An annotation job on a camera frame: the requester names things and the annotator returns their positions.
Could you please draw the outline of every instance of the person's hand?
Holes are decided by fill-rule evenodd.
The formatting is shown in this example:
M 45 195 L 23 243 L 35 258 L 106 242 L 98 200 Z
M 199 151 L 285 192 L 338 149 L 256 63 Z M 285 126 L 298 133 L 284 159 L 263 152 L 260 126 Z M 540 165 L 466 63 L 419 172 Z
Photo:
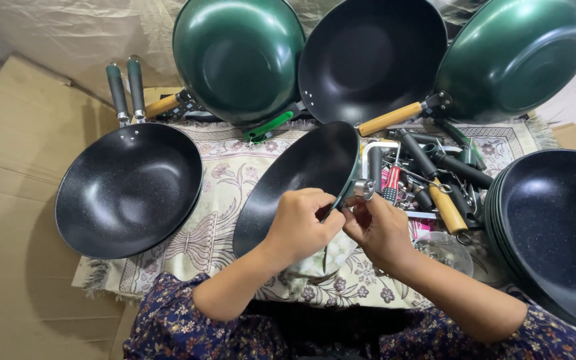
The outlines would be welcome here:
M 396 277 L 419 254 L 410 242 L 408 216 L 377 194 L 372 200 L 353 199 L 348 205 L 354 209 L 343 209 L 344 231 L 375 266 Z
M 283 194 L 268 235 L 259 244 L 281 267 L 279 270 L 323 249 L 341 231 L 345 219 L 338 210 L 333 209 L 323 224 L 315 216 L 335 200 L 335 196 L 314 188 Z

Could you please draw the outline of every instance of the person's left hand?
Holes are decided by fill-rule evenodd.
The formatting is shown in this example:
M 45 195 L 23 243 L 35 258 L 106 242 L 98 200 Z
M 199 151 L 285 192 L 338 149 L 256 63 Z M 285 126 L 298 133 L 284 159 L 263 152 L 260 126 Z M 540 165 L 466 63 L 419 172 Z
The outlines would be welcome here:
M 335 196 L 315 188 L 283 194 L 268 235 L 259 244 L 281 267 L 279 270 L 315 254 L 340 232 L 346 219 L 338 210 L 333 209 L 323 224 L 315 216 L 335 200 Z

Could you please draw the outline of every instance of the floral tablecloth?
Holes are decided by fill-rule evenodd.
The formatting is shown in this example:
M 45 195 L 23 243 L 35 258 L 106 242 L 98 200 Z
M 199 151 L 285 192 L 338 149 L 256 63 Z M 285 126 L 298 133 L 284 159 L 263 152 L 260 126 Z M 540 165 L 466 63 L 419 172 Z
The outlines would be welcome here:
M 441 135 L 434 127 L 417 124 L 404 127 Z M 526 123 L 491 126 L 458 126 L 469 138 L 495 176 L 513 160 L 541 148 L 559 147 L 539 119 Z M 167 241 L 142 254 L 117 260 L 83 261 L 78 272 L 87 273 L 83 287 L 89 294 L 110 291 L 125 300 L 138 300 L 150 290 L 156 276 L 168 271 L 188 280 L 200 272 L 213 275 L 235 256 L 232 234 L 237 217 L 262 173 L 288 146 L 305 134 L 303 130 L 284 131 L 269 141 L 247 146 L 237 130 L 219 126 L 178 125 L 196 141 L 204 159 L 204 187 L 195 212 Z M 428 228 L 411 222 L 414 238 Z M 469 247 L 475 263 L 474 277 L 496 288 L 509 283 L 489 259 L 483 232 L 470 234 Z M 311 278 L 287 272 L 268 280 L 255 298 L 274 301 L 307 302 L 314 306 L 362 306 L 412 308 L 427 307 L 428 301 L 416 291 L 384 274 L 375 273 L 361 249 L 355 249 L 334 274 Z

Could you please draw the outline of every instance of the dark blue floral fabric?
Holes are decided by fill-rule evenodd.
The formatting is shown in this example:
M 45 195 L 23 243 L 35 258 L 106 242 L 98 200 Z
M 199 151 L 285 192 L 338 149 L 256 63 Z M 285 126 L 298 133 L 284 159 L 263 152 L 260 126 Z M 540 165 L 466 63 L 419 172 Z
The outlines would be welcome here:
M 275 321 L 267 316 L 241 315 L 217 322 L 201 314 L 193 303 L 193 289 L 208 279 L 200 274 L 180 281 L 172 274 L 158 276 L 154 289 L 141 302 L 126 359 L 297 359 Z M 523 326 L 510 338 L 492 344 L 476 342 L 441 310 L 408 310 L 411 326 L 379 337 L 380 359 L 575 359 L 576 331 L 548 313 L 529 305 Z M 309 354 L 356 354 L 353 349 L 316 348 Z

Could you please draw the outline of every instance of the green handle grip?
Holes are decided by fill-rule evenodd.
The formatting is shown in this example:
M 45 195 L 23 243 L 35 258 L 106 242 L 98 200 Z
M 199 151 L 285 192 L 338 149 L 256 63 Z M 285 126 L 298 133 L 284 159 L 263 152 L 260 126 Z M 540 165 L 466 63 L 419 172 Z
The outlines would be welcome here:
M 108 77 L 108 86 L 110 86 L 110 94 L 113 96 L 115 110 L 117 113 L 127 113 L 128 103 L 126 102 L 124 83 L 122 82 L 122 72 L 113 63 L 106 67 L 106 75 Z
M 146 108 L 143 100 L 143 84 L 141 82 L 141 65 L 135 55 L 128 59 L 128 82 L 130 82 L 130 95 L 132 109 L 137 112 Z

